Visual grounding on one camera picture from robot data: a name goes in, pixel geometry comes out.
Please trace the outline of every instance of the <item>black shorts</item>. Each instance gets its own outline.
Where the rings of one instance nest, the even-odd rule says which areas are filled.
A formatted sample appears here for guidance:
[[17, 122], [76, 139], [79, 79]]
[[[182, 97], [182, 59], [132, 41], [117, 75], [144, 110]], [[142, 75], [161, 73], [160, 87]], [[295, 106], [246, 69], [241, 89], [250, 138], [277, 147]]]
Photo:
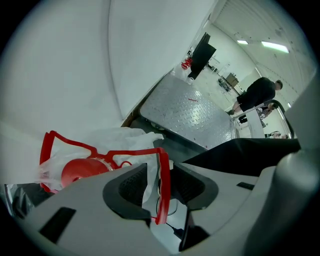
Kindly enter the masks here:
[[256, 95], [252, 92], [253, 91], [246, 91], [236, 98], [243, 112], [253, 108], [257, 102]]

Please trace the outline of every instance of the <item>fluorescent light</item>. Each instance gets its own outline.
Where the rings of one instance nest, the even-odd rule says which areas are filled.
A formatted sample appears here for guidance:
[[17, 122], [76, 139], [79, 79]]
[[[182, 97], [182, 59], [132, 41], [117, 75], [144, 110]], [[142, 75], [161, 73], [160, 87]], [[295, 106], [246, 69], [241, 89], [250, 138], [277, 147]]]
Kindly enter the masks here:
[[276, 50], [285, 52], [285, 53], [287, 53], [287, 54], [289, 53], [287, 47], [285, 47], [284, 45], [276, 44], [276, 43], [272, 43], [272, 42], [264, 42], [264, 41], [262, 41], [261, 43], [262, 43], [263, 46], [265, 46], [265, 47], [269, 47], [269, 48], [272, 48], [272, 49], [276, 49]]
[[262, 78], [262, 75], [260, 74], [259, 70], [255, 67], [255, 70], [258, 72], [259, 76]]
[[285, 120], [285, 119], [284, 119], [284, 116], [281, 114], [279, 108], [278, 108], [278, 112], [279, 112], [280, 116], [282, 117], [282, 120]]
[[237, 42], [238, 42], [239, 44], [243, 44], [243, 45], [247, 45], [247, 44], [248, 44], [248, 42], [247, 42], [247, 41], [244, 41], [244, 40], [237, 40]]

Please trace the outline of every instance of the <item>man in black shirt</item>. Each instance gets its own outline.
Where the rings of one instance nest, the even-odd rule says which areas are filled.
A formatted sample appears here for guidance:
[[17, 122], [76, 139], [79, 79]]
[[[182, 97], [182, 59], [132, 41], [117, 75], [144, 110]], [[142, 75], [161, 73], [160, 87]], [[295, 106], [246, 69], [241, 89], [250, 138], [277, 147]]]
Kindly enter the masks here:
[[276, 91], [281, 90], [283, 84], [280, 80], [272, 82], [266, 77], [261, 77], [251, 84], [245, 93], [238, 96], [237, 101], [234, 103], [232, 109], [227, 113], [234, 115], [242, 110], [243, 112], [258, 106], [261, 103], [269, 101], [276, 96]]

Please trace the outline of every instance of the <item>diamond plate metal ramp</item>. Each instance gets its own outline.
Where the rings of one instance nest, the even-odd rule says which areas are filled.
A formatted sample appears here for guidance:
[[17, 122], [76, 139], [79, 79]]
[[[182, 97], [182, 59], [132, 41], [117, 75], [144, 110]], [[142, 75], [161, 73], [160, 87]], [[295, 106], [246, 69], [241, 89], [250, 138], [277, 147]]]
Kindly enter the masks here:
[[234, 123], [226, 112], [170, 74], [147, 98], [140, 115], [208, 150], [236, 137]]

